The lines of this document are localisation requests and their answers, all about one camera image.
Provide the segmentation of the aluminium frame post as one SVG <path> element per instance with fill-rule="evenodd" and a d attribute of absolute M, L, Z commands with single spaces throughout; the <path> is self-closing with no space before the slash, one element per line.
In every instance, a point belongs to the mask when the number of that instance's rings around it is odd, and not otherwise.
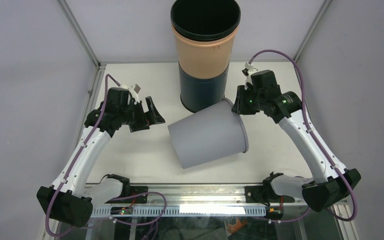
<path fill-rule="evenodd" d="M 69 25 L 71 26 L 74 34 L 76 35 L 80 45 L 83 47 L 86 55 L 89 57 L 91 62 L 95 67 L 100 67 L 100 61 L 98 60 L 98 57 L 94 53 L 86 35 L 84 34 L 79 22 L 77 21 L 71 7 L 69 6 L 69 3 L 66 0 L 56 0 L 57 4 L 59 5 L 62 13 L 64 14 L 65 18 L 67 19 Z"/>
<path fill-rule="evenodd" d="M 332 0 L 323 0 L 321 6 L 319 7 L 315 17 L 313 18 L 308 30 L 306 31 L 304 38 L 302 39 L 294 57 L 293 60 L 297 63 L 303 54 L 304 50 L 306 49 L 310 39 L 312 38 L 312 35 L 316 31 L 319 23 L 323 19 L 325 13 L 327 12 L 329 6 L 331 5 Z"/>

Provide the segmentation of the dark blue plastic bucket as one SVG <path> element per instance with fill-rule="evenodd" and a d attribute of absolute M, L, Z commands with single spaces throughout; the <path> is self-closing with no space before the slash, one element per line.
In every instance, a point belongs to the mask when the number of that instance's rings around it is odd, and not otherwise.
<path fill-rule="evenodd" d="M 180 101 L 188 111 L 199 112 L 225 97 L 228 68 L 220 75 L 212 78 L 197 78 L 187 74 L 180 66 Z"/>

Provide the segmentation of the right aluminium frame post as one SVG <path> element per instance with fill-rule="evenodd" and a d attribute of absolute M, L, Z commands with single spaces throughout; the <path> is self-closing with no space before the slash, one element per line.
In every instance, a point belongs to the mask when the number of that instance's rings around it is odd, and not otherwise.
<path fill-rule="evenodd" d="M 293 60 L 297 63 L 303 54 L 304 50 L 306 49 L 310 39 L 312 38 L 312 35 L 316 31 L 319 23 L 323 19 L 325 13 L 327 12 L 329 6 L 331 5 L 332 0 L 323 0 L 321 6 L 319 7 L 315 17 L 313 18 L 308 30 L 306 31 L 304 38 L 302 39 L 294 57 Z"/>

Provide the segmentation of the black ribbed plastic bucket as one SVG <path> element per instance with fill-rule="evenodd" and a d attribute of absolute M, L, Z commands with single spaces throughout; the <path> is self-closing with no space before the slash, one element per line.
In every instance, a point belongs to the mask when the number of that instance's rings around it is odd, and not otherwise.
<path fill-rule="evenodd" d="M 181 36 L 198 42 L 221 40 L 239 26 L 241 9 L 235 0 L 176 0 L 170 20 Z"/>

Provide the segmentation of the orange object below table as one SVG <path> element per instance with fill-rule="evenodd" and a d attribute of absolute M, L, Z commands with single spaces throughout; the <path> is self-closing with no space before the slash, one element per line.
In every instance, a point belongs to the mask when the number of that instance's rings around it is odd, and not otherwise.
<path fill-rule="evenodd" d="M 245 219 L 232 217 L 226 222 L 226 230 L 230 234 L 234 234 L 247 224 Z"/>

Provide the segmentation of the left aluminium frame post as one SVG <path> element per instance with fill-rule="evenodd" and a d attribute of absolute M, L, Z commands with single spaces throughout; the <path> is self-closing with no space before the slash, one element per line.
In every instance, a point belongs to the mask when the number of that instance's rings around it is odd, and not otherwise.
<path fill-rule="evenodd" d="M 65 18 L 67 19 L 69 25 L 71 26 L 74 34 L 76 35 L 80 45 L 83 47 L 86 55 L 89 57 L 91 62 L 95 67 L 100 67 L 100 61 L 98 60 L 98 57 L 94 53 L 86 35 L 84 34 L 79 22 L 77 21 L 71 7 L 69 6 L 69 3 L 66 0 L 56 0 L 57 4 L 59 5 L 62 13 L 64 14 Z"/>

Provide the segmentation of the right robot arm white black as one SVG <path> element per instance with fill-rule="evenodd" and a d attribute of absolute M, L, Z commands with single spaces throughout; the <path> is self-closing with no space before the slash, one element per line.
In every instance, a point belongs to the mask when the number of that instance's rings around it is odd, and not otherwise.
<path fill-rule="evenodd" d="M 271 70 L 243 69 L 244 85 L 237 87 L 232 112 L 255 115 L 263 112 L 280 126 L 295 144 L 312 176 L 292 177 L 271 173 L 262 181 L 259 197 L 264 204 L 281 196 L 302 199 L 315 212 L 326 210 L 350 195 L 361 180 L 355 168 L 348 168 L 334 157 L 317 130 L 304 118 L 301 99 L 293 91 L 281 92 Z"/>

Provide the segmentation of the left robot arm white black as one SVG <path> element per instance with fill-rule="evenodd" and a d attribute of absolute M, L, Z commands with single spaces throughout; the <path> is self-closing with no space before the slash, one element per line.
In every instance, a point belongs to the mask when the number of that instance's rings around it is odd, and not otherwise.
<path fill-rule="evenodd" d="M 166 122 L 151 96 L 145 102 L 147 111 L 132 89 L 112 87 L 99 108 L 88 114 L 81 139 L 67 164 L 50 186 L 41 186 L 37 191 L 38 202 L 49 219 L 81 228 L 93 210 L 110 201 L 125 203 L 134 195 L 130 180 L 116 174 L 89 189 L 85 186 L 101 152 L 122 126 L 128 126 L 133 133 Z"/>

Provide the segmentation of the grey plastic bucket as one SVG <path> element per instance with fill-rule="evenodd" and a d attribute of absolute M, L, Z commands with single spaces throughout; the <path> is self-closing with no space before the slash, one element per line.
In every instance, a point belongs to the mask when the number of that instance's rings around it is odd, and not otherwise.
<path fill-rule="evenodd" d="M 249 139 L 233 103 L 220 102 L 180 119 L 168 128 L 183 169 L 189 169 L 249 150 Z"/>

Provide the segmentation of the orange plastic bucket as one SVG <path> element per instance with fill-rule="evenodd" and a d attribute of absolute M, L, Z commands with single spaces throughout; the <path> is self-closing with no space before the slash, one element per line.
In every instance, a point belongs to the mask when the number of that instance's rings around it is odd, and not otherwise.
<path fill-rule="evenodd" d="M 228 68 L 237 29 L 219 40 L 195 41 L 179 34 L 173 26 L 171 28 L 178 63 L 186 74 L 198 79 L 210 79 Z"/>

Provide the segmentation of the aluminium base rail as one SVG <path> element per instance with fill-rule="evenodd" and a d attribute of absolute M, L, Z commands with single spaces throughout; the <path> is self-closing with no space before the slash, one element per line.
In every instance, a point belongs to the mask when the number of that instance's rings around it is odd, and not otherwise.
<path fill-rule="evenodd" d="M 122 197 L 139 194 L 136 205 L 168 206 L 181 204 L 262 205 L 263 185 L 257 184 L 130 184 Z"/>

